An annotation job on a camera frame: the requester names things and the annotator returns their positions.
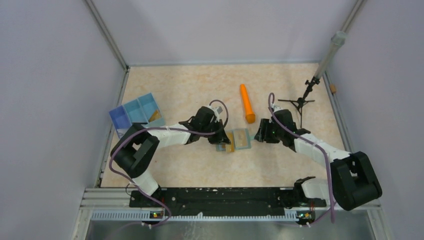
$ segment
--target white wall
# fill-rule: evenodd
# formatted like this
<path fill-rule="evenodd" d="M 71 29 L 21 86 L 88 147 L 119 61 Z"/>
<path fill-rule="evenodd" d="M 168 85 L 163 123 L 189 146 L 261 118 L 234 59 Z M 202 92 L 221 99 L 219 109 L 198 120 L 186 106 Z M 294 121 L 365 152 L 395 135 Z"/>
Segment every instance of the white wall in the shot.
<path fill-rule="evenodd" d="M 0 38 L 0 239 L 69 239 L 123 70 L 82 0 L 3 0 Z"/>
<path fill-rule="evenodd" d="M 424 1 L 369 0 L 331 66 L 354 149 L 368 154 L 396 239 L 422 239 Z"/>
<path fill-rule="evenodd" d="M 94 0 L 130 65 L 319 61 L 356 0 Z"/>

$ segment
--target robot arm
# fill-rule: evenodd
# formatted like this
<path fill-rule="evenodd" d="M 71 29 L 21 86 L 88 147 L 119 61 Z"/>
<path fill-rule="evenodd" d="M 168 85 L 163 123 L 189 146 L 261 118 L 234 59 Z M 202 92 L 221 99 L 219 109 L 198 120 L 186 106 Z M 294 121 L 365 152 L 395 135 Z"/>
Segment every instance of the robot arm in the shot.
<path fill-rule="evenodd" d="M 231 144 L 224 131 L 223 121 L 220 119 L 221 112 L 221 107 L 202 106 L 197 111 L 197 114 L 187 121 L 161 127 L 161 129 L 148 128 L 145 132 L 138 134 L 125 144 L 116 153 L 114 160 L 137 186 L 151 196 L 159 188 L 158 183 L 147 170 L 155 151 L 172 145 L 191 144 L 198 141 L 201 137 L 199 134 L 184 130 L 214 133 L 213 135 L 203 135 L 203 137 L 208 138 L 210 144 Z M 112 156 L 118 146 L 131 135 L 145 129 L 142 124 L 144 123 L 134 123 L 112 149 L 110 155 Z M 140 147 L 136 149 L 133 147 L 134 144 Z"/>
<path fill-rule="evenodd" d="M 271 106 L 275 117 L 290 131 L 303 139 L 293 136 L 282 129 L 271 119 L 261 119 L 255 140 L 276 144 L 282 142 L 296 153 L 304 154 L 315 162 L 326 167 L 323 153 L 315 146 L 320 146 L 326 152 L 330 163 L 331 184 L 337 203 L 347 211 L 366 204 L 382 196 L 380 183 L 374 173 L 368 156 L 363 152 L 351 153 L 337 149 L 318 139 L 306 129 L 297 129 L 292 114 L 287 109 Z M 307 177 L 296 181 L 295 186 L 301 186 L 303 197 L 307 199 L 324 199 L 329 202 L 328 182 L 326 179 Z"/>

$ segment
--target table surface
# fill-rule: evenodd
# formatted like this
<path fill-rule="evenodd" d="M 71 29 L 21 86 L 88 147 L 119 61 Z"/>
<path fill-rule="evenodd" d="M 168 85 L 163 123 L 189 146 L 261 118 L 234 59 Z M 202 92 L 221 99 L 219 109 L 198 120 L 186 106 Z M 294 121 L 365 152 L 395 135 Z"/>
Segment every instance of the table surface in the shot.
<path fill-rule="evenodd" d="M 270 118 L 268 95 L 296 100 L 306 89 L 317 63 L 236 64 L 131 67 L 122 103 L 152 93 L 167 125 L 185 121 L 211 100 L 224 101 L 229 110 L 226 130 L 247 128 L 256 134 L 261 118 Z M 256 122 L 245 119 L 240 84 L 245 84 Z M 303 128 L 328 144 L 344 149 L 324 83 L 315 85 L 303 108 Z M 300 116 L 289 102 L 287 108 L 299 127 Z M 116 133 L 112 146 L 118 142 Z M 158 150 L 149 170 L 161 187 L 290 187 L 300 178 L 325 178 L 326 170 L 310 158 L 282 143 L 252 141 L 251 149 L 226 153 L 201 137 L 188 145 Z M 115 169 L 121 170 L 115 163 Z M 128 181 L 106 167 L 101 187 L 125 187 Z"/>

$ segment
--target metal frame edge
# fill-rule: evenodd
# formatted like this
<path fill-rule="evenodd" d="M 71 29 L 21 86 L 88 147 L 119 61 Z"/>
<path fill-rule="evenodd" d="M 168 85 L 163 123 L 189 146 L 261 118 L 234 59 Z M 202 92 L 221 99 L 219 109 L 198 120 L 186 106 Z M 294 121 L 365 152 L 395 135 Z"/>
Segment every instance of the metal frame edge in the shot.
<path fill-rule="evenodd" d="M 346 126 L 346 122 L 345 122 L 345 118 L 343 117 L 342 110 L 340 108 L 339 100 L 337 99 L 337 96 L 335 94 L 332 94 L 330 91 L 330 84 L 332 84 L 332 82 L 331 82 L 330 74 L 328 73 L 327 70 L 322 75 L 322 79 L 324 81 L 325 88 L 327 90 L 328 98 L 330 100 L 330 104 L 334 112 L 335 121 L 337 123 L 338 131 L 340 132 L 340 136 L 341 136 L 341 140 L 343 142 L 344 148 L 346 151 L 353 152 L 354 147 L 349 137 L 349 131 Z"/>
<path fill-rule="evenodd" d="M 130 67 L 160 67 L 160 66 L 201 66 L 201 65 L 252 65 L 252 64 L 318 64 L 319 60 L 234 60 L 234 61 L 181 61 L 181 62 L 148 62 L 129 64 Z"/>
<path fill-rule="evenodd" d="M 119 92 L 117 94 L 116 97 L 116 101 L 114 106 L 117 107 L 122 103 L 122 99 L 124 98 L 124 92 L 125 92 L 125 88 L 127 86 L 127 82 L 128 82 L 128 77 L 130 76 L 130 68 L 128 68 L 125 71 L 125 74 L 123 76 L 122 79 L 122 84 L 120 86 Z M 107 134 L 107 138 L 103 143 L 103 147 L 101 149 L 103 149 L 102 153 L 101 153 L 101 165 L 98 169 L 98 174 L 96 176 L 95 179 L 95 183 L 94 186 L 96 188 L 99 188 L 100 185 L 102 184 L 102 179 L 103 179 L 103 173 L 105 171 L 107 162 L 108 162 L 108 157 L 109 157 L 109 151 L 111 149 L 111 144 L 112 144 L 112 138 L 114 137 L 114 132 L 115 132 L 115 128 L 112 124 L 112 122 L 110 123 L 110 127 L 109 127 L 109 132 Z"/>
<path fill-rule="evenodd" d="M 136 188 L 129 187 L 128 192 L 135 191 Z M 79 209 L 96 210 L 123 210 L 130 208 L 130 196 L 122 187 L 102 187 L 102 188 L 86 188 Z M 309 207 L 293 207 L 291 210 L 306 211 Z M 316 207 L 316 210 L 327 210 L 327 207 Z M 339 206 L 335 206 L 336 210 L 342 211 Z M 363 206 L 357 207 L 354 210 L 380 210 L 380 203 L 376 200 L 369 202 Z"/>
<path fill-rule="evenodd" d="M 118 60 L 119 64 L 121 65 L 122 69 L 128 70 L 128 64 L 126 63 L 121 51 L 119 50 L 118 45 L 116 44 L 114 38 L 112 37 L 111 32 L 107 28 L 105 21 L 103 21 L 102 16 L 100 15 L 99 11 L 97 10 L 96 5 L 94 4 L 93 0 L 83 0 L 90 11 L 92 17 L 94 18 L 94 21 L 96 22 L 101 34 L 103 35 L 104 39 L 106 40 L 107 44 L 110 47 L 110 50 L 112 51 L 115 58 Z"/>
<path fill-rule="evenodd" d="M 384 211 L 382 209 L 373 209 L 368 210 L 367 212 L 375 240 L 394 240 L 395 237 L 387 222 Z"/>
<path fill-rule="evenodd" d="M 93 211 L 89 209 L 79 210 L 72 233 L 72 240 L 86 239 L 92 214 Z"/>

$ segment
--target blue compartment box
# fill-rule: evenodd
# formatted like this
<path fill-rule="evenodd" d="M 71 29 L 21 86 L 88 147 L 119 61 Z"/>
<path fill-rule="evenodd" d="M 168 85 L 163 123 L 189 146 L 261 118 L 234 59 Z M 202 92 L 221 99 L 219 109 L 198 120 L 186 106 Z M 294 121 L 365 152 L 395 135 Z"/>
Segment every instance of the blue compartment box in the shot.
<path fill-rule="evenodd" d="M 159 118 L 149 121 L 153 115 L 157 116 L 158 113 L 160 114 Z M 127 132 L 133 123 L 144 123 L 142 125 L 145 128 L 165 126 L 165 119 L 152 93 L 118 106 L 109 111 L 109 115 L 119 138 Z"/>

